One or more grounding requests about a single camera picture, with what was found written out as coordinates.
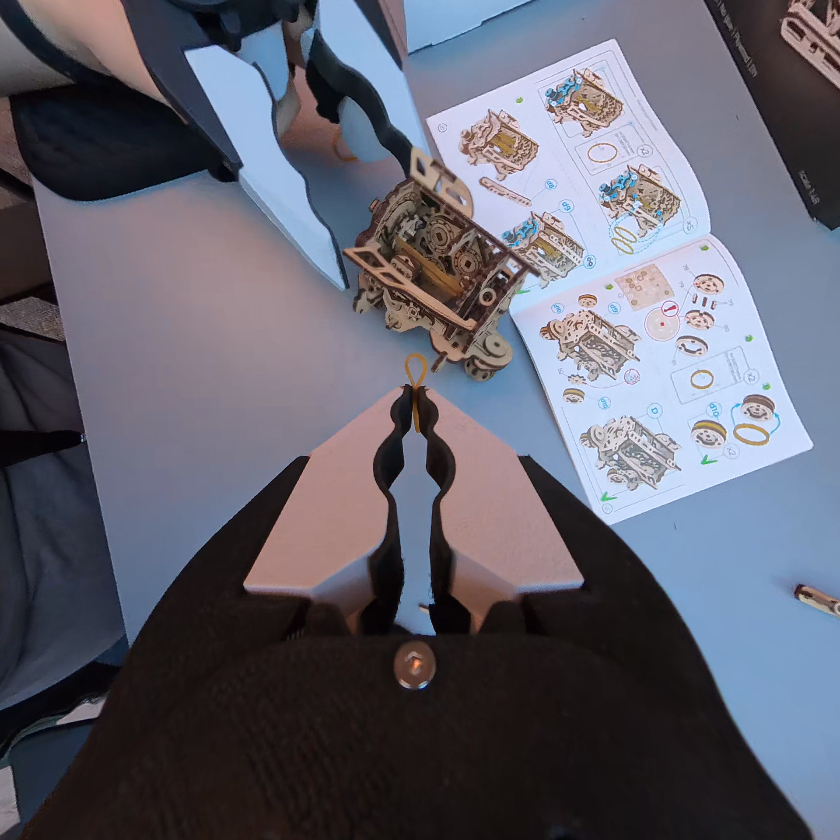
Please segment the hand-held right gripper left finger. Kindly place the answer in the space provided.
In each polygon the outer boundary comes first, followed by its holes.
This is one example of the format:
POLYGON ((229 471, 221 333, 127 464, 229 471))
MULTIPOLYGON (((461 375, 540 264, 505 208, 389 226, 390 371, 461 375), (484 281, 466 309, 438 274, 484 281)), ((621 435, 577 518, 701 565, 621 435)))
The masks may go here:
POLYGON ((391 487, 404 468, 413 388, 397 387, 312 450, 248 572, 251 595, 327 603, 389 634, 404 586, 391 487))

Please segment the person's grey trousers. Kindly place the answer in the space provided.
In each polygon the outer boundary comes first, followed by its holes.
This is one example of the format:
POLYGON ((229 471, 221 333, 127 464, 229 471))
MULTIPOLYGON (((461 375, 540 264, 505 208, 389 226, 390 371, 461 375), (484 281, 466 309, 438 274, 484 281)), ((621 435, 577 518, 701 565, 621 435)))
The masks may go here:
POLYGON ((77 390, 63 343, 2 327, 1 708, 124 636, 77 390))

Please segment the illustrated instruction booklet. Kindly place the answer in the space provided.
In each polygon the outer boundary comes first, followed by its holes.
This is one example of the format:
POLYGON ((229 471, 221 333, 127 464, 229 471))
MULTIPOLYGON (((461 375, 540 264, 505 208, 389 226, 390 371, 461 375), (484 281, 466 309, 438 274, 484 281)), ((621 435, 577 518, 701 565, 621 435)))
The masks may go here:
POLYGON ((427 123, 477 223, 537 271, 509 312, 604 522, 812 449, 700 183, 614 39, 427 123))

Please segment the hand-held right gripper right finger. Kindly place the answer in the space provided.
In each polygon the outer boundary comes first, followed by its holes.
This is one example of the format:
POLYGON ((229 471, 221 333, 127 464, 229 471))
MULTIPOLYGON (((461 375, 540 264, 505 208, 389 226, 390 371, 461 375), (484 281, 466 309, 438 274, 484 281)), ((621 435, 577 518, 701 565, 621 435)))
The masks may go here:
POLYGON ((435 633, 468 634, 499 602, 584 578, 517 453, 435 391, 416 391, 438 493, 429 539, 435 633))

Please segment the small wooden model part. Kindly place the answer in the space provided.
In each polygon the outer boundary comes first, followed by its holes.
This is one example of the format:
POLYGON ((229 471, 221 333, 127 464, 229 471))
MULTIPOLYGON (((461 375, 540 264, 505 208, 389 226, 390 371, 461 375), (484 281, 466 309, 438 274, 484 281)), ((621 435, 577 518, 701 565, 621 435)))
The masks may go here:
POLYGON ((804 604, 814 607, 822 613, 839 617, 839 598, 819 591, 806 584, 794 588, 794 597, 804 604))

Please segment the black mesh chair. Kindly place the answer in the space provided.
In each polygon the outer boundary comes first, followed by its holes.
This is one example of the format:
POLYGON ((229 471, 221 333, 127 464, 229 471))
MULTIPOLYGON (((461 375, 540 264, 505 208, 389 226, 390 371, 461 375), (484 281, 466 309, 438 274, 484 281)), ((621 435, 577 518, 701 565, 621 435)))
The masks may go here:
POLYGON ((221 155, 171 109, 122 85, 18 93, 10 110, 31 175, 72 201, 128 195, 204 171, 236 181, 221 155))

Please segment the black and teal model kit box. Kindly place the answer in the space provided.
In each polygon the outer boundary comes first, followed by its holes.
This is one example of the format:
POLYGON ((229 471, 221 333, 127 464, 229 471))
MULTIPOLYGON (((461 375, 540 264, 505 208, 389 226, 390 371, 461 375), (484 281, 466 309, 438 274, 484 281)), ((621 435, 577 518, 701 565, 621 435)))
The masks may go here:
POLYGON ((706 1, 808 214, 839 227, 839 2, 706 1))

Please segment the white cardboard box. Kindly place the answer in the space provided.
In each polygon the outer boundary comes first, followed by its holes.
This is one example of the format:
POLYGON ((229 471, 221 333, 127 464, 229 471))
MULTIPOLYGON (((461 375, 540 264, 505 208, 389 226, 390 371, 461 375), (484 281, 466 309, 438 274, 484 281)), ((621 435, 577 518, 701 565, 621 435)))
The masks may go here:
POLYGON ((481 26, 528 1, 404 1, 409 54, 481 26))

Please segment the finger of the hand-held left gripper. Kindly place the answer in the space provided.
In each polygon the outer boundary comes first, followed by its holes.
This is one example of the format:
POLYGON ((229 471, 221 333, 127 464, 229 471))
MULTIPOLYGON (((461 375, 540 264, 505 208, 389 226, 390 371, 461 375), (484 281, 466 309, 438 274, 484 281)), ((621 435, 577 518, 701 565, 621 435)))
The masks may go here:
POLYGON ((401 68, 374 31, 328 38, 313 31, 306 81, 318 115, 340 127, 352 156, 374 162, 413 156, 415 111, 401 68))
POLYGON ((185 57, 242 162, 239 184, 320 275, 347 290, 337 243, 278 140, 278 113, 298 103, 282 29, 246 36, 237 53, 209 45, 185 57))

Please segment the wooden mechanical model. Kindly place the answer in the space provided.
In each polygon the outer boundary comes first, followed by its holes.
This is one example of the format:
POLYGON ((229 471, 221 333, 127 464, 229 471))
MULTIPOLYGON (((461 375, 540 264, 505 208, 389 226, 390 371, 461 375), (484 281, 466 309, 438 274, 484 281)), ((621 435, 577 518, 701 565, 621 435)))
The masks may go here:
POLYGON ((344 254, 360 269, 353 310, 384 310, 385 326, 428 332, 442 363, 486 382, 512 360, 502 315, 539 270, 473 220, 468 187, 412 148, 409 176, 370 205, 371 225, 344 254))

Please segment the person's left hand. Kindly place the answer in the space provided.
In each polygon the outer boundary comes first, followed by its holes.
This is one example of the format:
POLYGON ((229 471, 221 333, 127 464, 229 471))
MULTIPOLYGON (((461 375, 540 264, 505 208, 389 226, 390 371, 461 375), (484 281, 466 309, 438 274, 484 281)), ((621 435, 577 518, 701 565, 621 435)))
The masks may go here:
POLYGON ((21 1, 28 18, 65 55, 162 103, 120 1, 21 1))

